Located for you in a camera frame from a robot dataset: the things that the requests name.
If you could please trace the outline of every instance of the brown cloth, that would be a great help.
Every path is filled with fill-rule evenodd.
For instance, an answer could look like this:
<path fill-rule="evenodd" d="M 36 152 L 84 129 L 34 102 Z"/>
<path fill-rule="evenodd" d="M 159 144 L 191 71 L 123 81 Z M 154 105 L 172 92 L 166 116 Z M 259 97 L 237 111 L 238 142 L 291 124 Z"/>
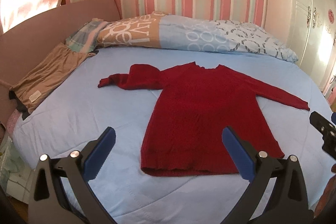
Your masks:
<path fill-rule="evenodd" d="M 58 44 L 34 69 L 10 88 L 9 98 L 17 100 L 17 110 L 27 118 L 43 100 L 94 53 L 73 52 L 63 43 Z"/>
<path fill-rule="evenodd" d="M 336 173 L 336 164 L 331 168 L 331 171 Z M 326 206 L 330 198 L 332 197 L 333 193 L 336 190 L 336 175 L 334 175 L 327 183 L 327 186 L 325 187 L 323 194 L 316 206 L 314 216 L 317 217 L 323 210 L 323 208 Z"/>

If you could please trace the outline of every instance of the white wardrobe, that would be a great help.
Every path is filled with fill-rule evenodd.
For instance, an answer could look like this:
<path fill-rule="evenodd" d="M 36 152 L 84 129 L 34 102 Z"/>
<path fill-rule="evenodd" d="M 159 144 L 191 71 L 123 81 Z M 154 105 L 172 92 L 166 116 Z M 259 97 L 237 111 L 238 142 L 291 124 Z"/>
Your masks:
<path fill-rule="evenodd" d="M 329 83 L 336 60 L 335 13 L 336 0 L 268 0 L 265 29 L 297 53 L 297 65 L 320 90 Z"/>

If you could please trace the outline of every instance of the folded clothing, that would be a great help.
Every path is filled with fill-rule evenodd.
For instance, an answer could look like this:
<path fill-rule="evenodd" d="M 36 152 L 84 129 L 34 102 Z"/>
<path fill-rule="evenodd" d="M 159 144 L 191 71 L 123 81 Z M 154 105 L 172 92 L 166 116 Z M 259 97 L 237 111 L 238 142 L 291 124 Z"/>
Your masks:
<path fill-rule="evenodd" d="M 34 69 L 12 86 L 9 98 L 16 99 L 17 110 L 26 119 L 43 100 L 94 53 L 73 52 L 63 43 L 58 44 Z"/>
<path fill-rule="evenodd" d="M 73 33 L 65 41 L 74 52 L 92 52 L 97 47 L 97 36 L 99 32 L 110 22 L 93 18 L 91 22 L 85 23 L 79 30 Z"/>
<path fill-rule="evenodd" d="M 257 150 L 282 158 L 256 96 L 309 110 L 300 98 L 222 65 L 205 69 L 193 62 L 163 71 L 132 65 L 129 74 L 110 75 L 98 87 L 106 85 L 163 89 L 141 148 L 141 169 L 153 176 L 236 173 L 221 141 L 227 126 Z"/>

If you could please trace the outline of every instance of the metal screw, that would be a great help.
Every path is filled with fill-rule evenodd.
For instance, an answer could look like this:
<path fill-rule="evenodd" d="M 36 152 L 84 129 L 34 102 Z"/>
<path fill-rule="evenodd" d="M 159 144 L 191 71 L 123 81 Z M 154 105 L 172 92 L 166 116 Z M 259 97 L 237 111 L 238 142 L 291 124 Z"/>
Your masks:
<path fill-rule="evenodd" d="M 289 158 L 291 159 L 291 161 L 294 161 L 294 162 L 296 162 L 296 161 L 297 161 L 297 157 L 296 157 L 296 156 L 294 156 L 294 155 L 291 155 Z"/>
<path fill-rule="evenodd" d="M 77 158 L 79 156 L 79 151 L 75 150 L 70 153 L 71 158 Z"/>
<path fill-rule="evenodd" d="M 40 156 L 41 161 L 45 161 L 47 158 L 48 158 L 47 154 L 43 154 L 43 155 Z"/>
<path fill-rule="evenodd" d="M 267 155 L 267 153 L 265 152 L 265 151 L 260 151 L 259 152 L 259 157 L 261 157 L 261 158 L 266 158 L 268 155 Z"/>

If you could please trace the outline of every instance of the floor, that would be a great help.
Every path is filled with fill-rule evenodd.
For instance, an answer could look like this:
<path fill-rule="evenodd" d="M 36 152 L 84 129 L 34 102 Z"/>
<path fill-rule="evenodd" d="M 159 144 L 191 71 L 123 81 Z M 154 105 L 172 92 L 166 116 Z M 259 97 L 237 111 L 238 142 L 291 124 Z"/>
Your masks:
<path fill-rule="evenodd" d="M 28 205 L 12 197 L 8 197 L 8 199 L 17 213 L 28 223 Z"/>

